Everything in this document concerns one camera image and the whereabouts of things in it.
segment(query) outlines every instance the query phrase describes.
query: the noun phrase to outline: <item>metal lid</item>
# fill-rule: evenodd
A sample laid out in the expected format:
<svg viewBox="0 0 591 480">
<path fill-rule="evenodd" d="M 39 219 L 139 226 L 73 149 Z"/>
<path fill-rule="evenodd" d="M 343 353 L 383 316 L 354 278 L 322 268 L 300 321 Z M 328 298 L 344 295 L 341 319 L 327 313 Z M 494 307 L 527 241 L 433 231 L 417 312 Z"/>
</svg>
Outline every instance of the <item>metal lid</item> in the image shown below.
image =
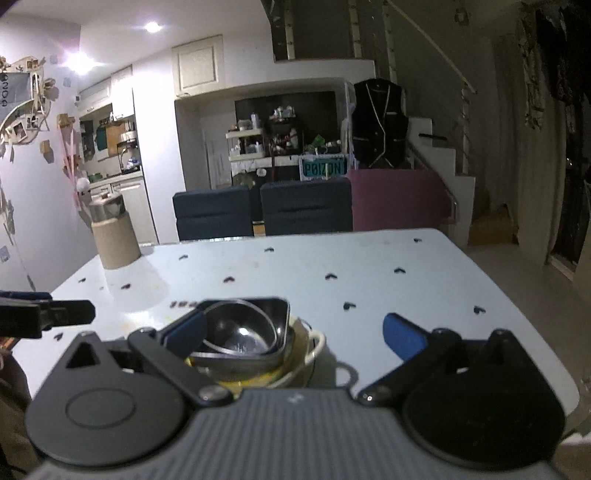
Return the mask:
<svg viewBox="0 0 591 480">
<path fill-rule="evenodd" d="M 93 222 L 103 222 L 111 218 L 118 218 L 125 213 L 123 195 L 107 193 L 101 198 L 93 200 L 90 205 L 90 217 Z"/>
</svg>

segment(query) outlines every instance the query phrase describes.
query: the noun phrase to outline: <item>table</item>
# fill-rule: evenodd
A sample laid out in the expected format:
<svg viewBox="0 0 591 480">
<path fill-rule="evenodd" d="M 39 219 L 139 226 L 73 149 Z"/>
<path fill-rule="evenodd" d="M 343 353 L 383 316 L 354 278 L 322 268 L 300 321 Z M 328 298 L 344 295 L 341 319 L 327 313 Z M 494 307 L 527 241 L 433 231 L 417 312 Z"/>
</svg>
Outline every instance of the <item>table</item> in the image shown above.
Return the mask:
<svg viewBox="0 0 591 480">
<path fill-rule="evenodd" d="M 464 338 L 487 338 L 496 328 L 515 334 L 556 392 L 567 414 L 577 387 L 525 316 L 478 266 L 441 232 L 379 231 L 198 241 L 143 249 L 118 270 L 90 260 L 54 292 L 55 299 L 89 299 L 89 326 L 22 340 L 14 355 L 34 395 L 72 339 L 94 330 L 103 340 L 142 327 L 161 328 L 204 299 L 279 296 L 291 312 L 326 334 L 312 386 L 347 384 L 353 394 L 396 368 L 382 322 L 397 312 L 427 330 L 448 327 Z M 405 273 L 395 273 L 401 267 Z M 328 273 L 336 279 L 326 279 Z M 178 303 L 186 301 L 187 306 Z M 351 302 L 355 308 L 345 310 Z M 474 307 L 485 310 L 476 314 Z M 61 340 L 54 339 L 63 333 Z"/>
</svg>

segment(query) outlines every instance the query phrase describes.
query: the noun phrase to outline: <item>chair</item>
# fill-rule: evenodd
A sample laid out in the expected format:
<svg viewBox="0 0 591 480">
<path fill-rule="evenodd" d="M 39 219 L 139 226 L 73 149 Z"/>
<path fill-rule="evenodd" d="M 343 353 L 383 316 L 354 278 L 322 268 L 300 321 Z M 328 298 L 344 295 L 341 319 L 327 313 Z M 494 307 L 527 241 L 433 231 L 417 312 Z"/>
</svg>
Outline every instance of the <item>chair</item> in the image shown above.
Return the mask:
<svg viewBox="0 0 591 480">
<path fill-rule="evenodd" d="M 351 232 L 351 185 L 346 178 L 277 181 L 261 187 L 266 235 Z"/>
<path fill-rule="evenodd" d="M 353 230 L 439 228 L 452 205 L 430 170 L 350 170 Z"/>
<path fill-rule="evenodd" d="M 254 235 L 250 197 L 244 185 L 175 193 L 173 206 L 181 241 Z"/>
</svg>

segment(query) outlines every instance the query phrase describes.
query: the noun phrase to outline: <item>cutting board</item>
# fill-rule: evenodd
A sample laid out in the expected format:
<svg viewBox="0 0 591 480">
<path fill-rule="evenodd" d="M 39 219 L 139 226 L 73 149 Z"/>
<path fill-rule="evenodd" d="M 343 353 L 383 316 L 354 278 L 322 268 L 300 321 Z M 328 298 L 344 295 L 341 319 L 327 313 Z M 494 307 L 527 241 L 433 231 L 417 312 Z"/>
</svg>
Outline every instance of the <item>cutting board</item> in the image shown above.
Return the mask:
<svg viewBox="0 0 591 480">
<path fill-rule="evenodd" d="M 121 134 L 125 133 L 125 124 L 110 125 L 107 127 L 107 150 L 109 156 L 117 155 L 117 144 L 120 142 Z"/>
</svg>

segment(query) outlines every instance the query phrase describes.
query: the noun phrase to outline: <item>recessed light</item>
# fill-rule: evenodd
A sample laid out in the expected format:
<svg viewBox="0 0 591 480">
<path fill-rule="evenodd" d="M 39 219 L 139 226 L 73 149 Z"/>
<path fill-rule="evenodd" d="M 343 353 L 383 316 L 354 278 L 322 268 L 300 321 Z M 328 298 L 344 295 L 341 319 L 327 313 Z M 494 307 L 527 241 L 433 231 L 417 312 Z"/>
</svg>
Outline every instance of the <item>recessed light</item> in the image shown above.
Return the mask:
<svg viewBox="0 0 591 480">
<path fill-rule="evenodd" d="M 158 33 L 162 30 L 162 26 L 158 25 L 156 22 L 147 23 L 144 28 L 150 33 Z"/>
<path fill-rule="evenodd" d="M 94 67 L 98 67 L 102 64 L 89 58 L 86 53 L 77 51 L 75 53 L 68 54 L 64 65 L 78 75 L 85 75 Z"/>
</svg>

